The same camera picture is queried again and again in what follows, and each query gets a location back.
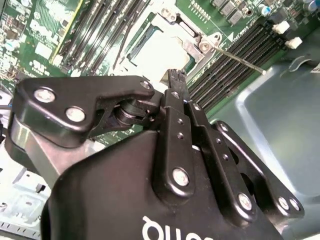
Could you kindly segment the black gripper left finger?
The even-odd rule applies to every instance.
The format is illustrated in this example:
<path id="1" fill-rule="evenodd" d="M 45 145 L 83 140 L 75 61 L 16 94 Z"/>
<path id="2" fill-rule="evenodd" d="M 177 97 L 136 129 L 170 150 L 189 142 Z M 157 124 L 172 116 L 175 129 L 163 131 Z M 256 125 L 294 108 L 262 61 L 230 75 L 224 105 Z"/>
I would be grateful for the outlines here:
<path id="1" fill-rule="evenodd" d="M 24 79 L 13 95 L 13 141 L 53 186 L 86 157 L 89 138 L 142 126 L 156 134 L 156 194 L 186 200 L 195 192 L 186 83 L 176 70 L 168 80 L 162 93 L 134 75 Z"/>

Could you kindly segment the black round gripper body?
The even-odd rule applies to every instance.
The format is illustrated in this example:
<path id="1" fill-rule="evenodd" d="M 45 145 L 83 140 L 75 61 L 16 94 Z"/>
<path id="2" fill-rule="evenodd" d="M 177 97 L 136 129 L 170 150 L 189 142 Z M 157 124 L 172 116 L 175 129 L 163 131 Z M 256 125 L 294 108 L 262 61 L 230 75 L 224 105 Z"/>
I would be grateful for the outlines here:
<path id="1" fill-rule="evenodd" d="M 56 181 L 41 216 L 44 240 L 279 240 L 259 211 L 245 227 L 220 213 L 200 151 L 195 193 L 170 207 L 152 189 L 157 134 L 137 134 L 82 160 Z"/>

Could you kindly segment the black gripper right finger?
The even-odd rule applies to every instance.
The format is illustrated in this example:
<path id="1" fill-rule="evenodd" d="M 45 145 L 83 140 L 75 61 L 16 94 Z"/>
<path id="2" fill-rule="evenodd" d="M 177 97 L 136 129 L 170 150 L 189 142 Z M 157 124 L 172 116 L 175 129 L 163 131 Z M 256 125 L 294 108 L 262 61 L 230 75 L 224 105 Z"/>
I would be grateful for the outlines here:
<path id="1" fill-rule="evenodd" d="M 303 218 L 300 202 L 248 146 L 187 102 L 182 71 L 177 91 L 177 168 L 188 179 L 178 187 L 178 225 L 285 226 Z"/>

